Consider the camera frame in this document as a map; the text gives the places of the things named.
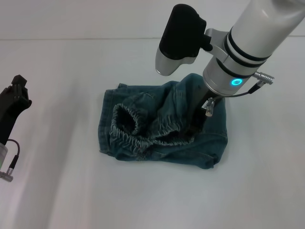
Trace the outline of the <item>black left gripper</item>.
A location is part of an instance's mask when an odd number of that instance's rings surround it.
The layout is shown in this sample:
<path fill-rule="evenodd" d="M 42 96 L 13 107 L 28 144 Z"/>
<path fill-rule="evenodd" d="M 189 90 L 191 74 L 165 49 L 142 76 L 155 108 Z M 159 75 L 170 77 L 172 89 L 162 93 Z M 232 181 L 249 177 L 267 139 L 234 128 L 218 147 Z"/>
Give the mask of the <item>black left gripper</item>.
<path fill-rule="evenodd" d="M 28 109 L 32 101 L 25 88 L 27 80 L 16 75 L 11 86 L 0 94 L 0 142 L 7 143 L 18 116 Z"/>

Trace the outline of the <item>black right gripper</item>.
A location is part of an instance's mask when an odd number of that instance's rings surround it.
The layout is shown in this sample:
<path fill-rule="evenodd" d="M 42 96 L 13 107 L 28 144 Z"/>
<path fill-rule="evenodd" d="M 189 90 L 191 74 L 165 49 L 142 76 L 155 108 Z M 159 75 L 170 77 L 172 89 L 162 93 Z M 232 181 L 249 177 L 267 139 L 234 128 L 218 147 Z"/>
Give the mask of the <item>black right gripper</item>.
<path fill-rule="evenodd" d="M 197 86 L 194 99 L 192 100 L 192 111 L 191 111 L 191 121 L 190 121 L 190 131 L 191 133 L 201 132 L 203 125 L 207 119 L 205 114 L 206 110 L 202 108 L 205 102 L 208 101 L 210 97 L 214 97 L 215 94 L 211 92 L 206 85 Z"/>

